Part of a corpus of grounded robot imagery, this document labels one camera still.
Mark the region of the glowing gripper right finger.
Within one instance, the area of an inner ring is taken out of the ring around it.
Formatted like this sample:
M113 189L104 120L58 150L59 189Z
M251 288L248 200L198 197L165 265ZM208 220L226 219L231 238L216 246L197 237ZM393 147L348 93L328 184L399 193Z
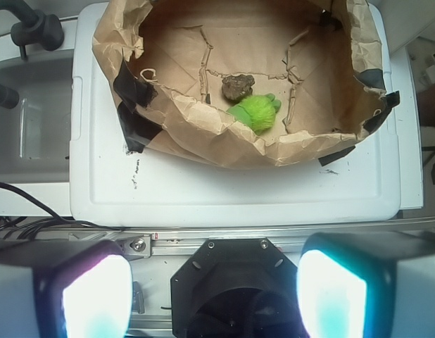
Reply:
M435 337L435 232L312 234L296 293L311 337Z

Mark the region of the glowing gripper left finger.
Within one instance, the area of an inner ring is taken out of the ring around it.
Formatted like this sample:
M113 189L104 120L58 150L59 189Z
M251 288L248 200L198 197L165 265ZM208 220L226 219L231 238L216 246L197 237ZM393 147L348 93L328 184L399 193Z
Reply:
M0 239L0 337L124 337L131 309L117 243Z

